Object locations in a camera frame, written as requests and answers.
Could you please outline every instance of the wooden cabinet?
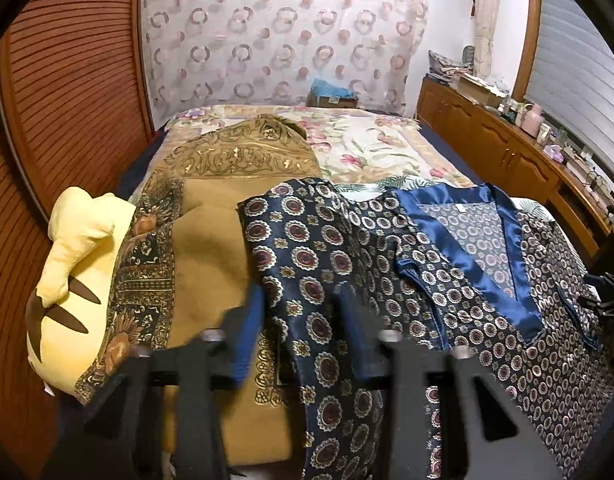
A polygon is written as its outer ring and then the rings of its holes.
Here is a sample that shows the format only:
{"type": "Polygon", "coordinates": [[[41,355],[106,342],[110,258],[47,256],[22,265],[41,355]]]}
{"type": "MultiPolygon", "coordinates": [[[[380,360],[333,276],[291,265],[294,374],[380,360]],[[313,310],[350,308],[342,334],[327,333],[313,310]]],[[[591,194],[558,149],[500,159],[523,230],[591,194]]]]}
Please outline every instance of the wooden cabinet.
{"type": "Polygon", "coordinates": [[[591,261],[610,232],[604,213],[576,177],[549,159],[535,140],[428,79],[423,83],[418,114],[482,180],[509,196],[546,205],[583,260],[591,261]]]}

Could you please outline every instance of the patterned bedsheet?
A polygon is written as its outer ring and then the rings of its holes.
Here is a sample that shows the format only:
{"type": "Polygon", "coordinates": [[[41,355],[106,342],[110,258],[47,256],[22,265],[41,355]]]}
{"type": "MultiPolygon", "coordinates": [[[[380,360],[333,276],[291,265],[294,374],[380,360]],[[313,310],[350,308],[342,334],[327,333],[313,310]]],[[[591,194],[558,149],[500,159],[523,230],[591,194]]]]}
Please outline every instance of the patterned bedsheet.
{"type": "Polygon", "coordinates": [[[334,184],[374,183],[397,175],[420,177],[434,184],[473,186],[419,133],[414,119],[357,109],[298,106],[214,105],[177,114],[165,126],[167,136],[147,175],[186,140],[258,114],[276,114],[302,124],[323,176],[334,184]]]}

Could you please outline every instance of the navy satin vest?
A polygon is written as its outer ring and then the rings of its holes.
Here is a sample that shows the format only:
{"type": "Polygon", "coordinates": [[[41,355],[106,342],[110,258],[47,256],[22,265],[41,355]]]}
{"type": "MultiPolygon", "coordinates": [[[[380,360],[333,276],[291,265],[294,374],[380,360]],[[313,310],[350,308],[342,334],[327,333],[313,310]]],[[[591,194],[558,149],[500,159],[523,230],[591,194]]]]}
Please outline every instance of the navy satin vest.
{"type": "MultiPolygon", "coordinates": [[[[561,230],[499,189],[443,184],[349,202],[324,180],[241,203],[245,240],[305,406],[305,478],[375,474],[386,395],[359,386],[335,286],[353,283],[385,327],[429,348],[469,345],[571,476],[614,395],[589,291],[561,230]]],[[[440,473],[437,388],[427,390],[429,478],[440,473]]]]}

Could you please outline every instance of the cardboard box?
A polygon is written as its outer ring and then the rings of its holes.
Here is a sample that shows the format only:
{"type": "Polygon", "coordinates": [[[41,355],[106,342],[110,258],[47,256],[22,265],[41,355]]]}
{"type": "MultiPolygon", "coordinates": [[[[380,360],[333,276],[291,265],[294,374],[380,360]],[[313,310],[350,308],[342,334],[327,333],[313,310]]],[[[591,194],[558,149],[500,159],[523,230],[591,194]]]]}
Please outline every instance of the cardboard box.
{"type": "Polygon", "coordinates": [[[314,92],[309,92],[307,106],[314,108],[357,108],[358,99],[327,96],[317,98],[314,92]]]}
{"type": "Polygon", "coordinates": [[[492,108],[498,108],[504,99],[502,92],[494,92],[491,88],[483,86],[465,76],[459,79],[456,92],[470,101],[475,100],[482,105],[491,106],[492,108]]]}

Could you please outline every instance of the wooden wardrobe door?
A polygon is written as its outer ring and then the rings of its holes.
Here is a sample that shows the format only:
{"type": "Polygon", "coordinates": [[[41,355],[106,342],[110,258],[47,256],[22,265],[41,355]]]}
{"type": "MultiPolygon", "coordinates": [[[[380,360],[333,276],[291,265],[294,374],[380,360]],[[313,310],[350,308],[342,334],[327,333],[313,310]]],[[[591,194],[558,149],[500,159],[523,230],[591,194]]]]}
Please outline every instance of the wooden wardrobe door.
{"type": "Polygon", "coordinates": [[[54,398],[28,364],[25,343],[25,305],[49,251],[37,216],[0,129],[0,446],[30,478],[56,427],[54,398]]]}
{"type": "Polygon", "coordinates": [[[31,0],[0,42],[11,144],[47,216],[66,187],[113,189],[151,138],[138,0],[31,0]]]}

